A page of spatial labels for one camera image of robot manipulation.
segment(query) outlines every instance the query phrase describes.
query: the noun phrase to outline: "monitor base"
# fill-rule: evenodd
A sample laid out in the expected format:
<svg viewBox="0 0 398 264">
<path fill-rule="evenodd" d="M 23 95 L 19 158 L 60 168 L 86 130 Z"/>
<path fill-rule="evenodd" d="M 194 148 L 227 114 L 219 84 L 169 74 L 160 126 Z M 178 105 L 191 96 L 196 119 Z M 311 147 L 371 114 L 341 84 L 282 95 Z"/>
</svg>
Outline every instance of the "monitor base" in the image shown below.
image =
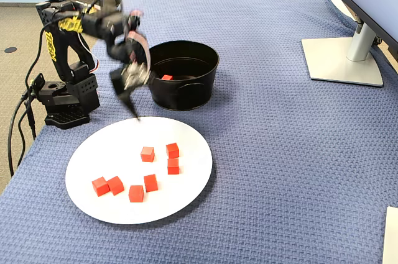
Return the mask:
<svg viewBox="0 0 398 264">
<path fill-rule="evenodd" d="M 347 59 L 352 42 L 352 37 L 303 39 L 311 79 L 383 86 L 379 67 L 370 53 L 364 61 Z"/>
</svg>

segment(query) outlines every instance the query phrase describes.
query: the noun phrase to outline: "yellow label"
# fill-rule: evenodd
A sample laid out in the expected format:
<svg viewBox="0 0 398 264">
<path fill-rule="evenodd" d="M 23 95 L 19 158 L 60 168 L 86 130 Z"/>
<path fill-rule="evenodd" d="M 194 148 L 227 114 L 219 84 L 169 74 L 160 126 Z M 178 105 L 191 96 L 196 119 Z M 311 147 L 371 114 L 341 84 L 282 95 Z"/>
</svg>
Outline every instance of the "yellow label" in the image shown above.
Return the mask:
<svg viewBox="0 0 398 264">
<path fill-rule="evenodd" d="M 83 32 L 83 27 L 81 26 L 81 20 L 76 16 L 73 18 L 66 18 L 58 22 L 58 27 L 66 31 L 75 31 L 78 33 Z"/>
<path fill-rule="evenodd" d="M 45 39 L 47 40 L 47 48 L 49 49 L 51 59 L 57 61 L 55 58 L 55 47 L 51 32 L 45 32 Z"/>
</svg>

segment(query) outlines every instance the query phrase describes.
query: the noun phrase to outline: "monitor stand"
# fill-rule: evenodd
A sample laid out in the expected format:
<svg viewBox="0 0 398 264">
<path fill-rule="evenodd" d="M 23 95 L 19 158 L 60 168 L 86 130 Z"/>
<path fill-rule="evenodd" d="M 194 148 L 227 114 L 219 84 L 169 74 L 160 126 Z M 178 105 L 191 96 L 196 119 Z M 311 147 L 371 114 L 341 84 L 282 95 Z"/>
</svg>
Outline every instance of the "monitor stand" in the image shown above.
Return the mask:
<svg viewBox="0 0 398 264">
<path fill-rule="evenodd" d="M 303 39 L 311 79 L 383 86 L 380 70 L 370 54 L 376 34 L 358 25 L 354 37 Z"/>
</svg>

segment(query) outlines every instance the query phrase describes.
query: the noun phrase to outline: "black bucket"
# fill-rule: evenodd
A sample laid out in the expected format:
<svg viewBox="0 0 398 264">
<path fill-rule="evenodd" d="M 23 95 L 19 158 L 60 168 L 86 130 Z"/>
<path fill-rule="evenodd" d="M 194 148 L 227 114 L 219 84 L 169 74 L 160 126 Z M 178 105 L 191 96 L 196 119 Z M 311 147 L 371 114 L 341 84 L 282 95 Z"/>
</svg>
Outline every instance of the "black bucket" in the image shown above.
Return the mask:
<svg viewBox="0 0 398 264">
<path fill-rule="evenodd" d="M 187 111 L 209 101 L 218 65 L 218 54 L 202 43 L 176 41 L 150 48 L 149 85 L 154 101 L 166 109 Z M 162 80 L 164 75 L 173 80 Z"/>
</svg>

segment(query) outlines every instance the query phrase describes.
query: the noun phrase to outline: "robotic arm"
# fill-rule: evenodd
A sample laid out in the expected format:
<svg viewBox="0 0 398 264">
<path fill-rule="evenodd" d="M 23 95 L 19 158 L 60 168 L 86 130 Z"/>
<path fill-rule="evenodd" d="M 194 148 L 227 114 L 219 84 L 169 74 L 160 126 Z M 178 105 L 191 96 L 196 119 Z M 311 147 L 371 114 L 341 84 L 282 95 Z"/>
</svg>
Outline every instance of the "robotic arm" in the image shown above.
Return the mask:
<svg viewBox="0 0 398 264">
<path fill-rule="evenodd" d="M 53 64 L 61 81 L 45 81 L 39 74 L 32 83 L 35 97 L 46 107 L 47 125 L 69 129 L 90 121 L 89 112 L 100 106 L 95 75 L 98 67 L 80 33 L 106 43 L 108 55 L 124 63 L 111 72 L 118 98 L 137 117 L 130 93 L 146 84 L 150 77 L 149 47 L 145 37 L 136 32 L 140 13 L 123 15 L 117 9 L 101 9 L 76 1 L 49 0 L 36 5 L 45 27 L 45 38 Z M 117 36 L 124 40 L 115 43 Z M 68 47 L 80 61 L 68 64 Z"/>
</svg>

